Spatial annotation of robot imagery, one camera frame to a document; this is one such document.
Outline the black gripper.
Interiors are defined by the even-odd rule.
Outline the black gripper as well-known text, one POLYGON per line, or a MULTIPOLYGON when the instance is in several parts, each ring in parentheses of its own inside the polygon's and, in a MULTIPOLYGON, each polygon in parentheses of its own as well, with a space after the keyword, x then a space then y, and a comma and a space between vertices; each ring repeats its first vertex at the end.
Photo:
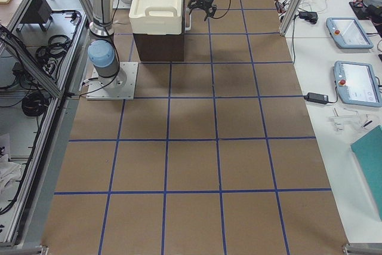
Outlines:
POLYGON ((187 9, 189 10, 189 15, 195 9, 205 11, 204 21, 208 18, 213 18, 215 12, 217 11, 217 6, 214 4, 214 0, 189 0, 187 3, 187 9))

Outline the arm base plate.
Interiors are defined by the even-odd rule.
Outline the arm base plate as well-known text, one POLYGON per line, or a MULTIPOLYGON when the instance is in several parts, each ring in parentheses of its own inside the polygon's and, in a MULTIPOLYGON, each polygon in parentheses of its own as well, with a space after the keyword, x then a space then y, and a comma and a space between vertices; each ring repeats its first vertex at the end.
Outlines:
POLYGON ((121 62, 120 70, 115 79, 99 78, 96 69, 86 93, 88 100, 132 100, 135 94, 138 62, 121 62))

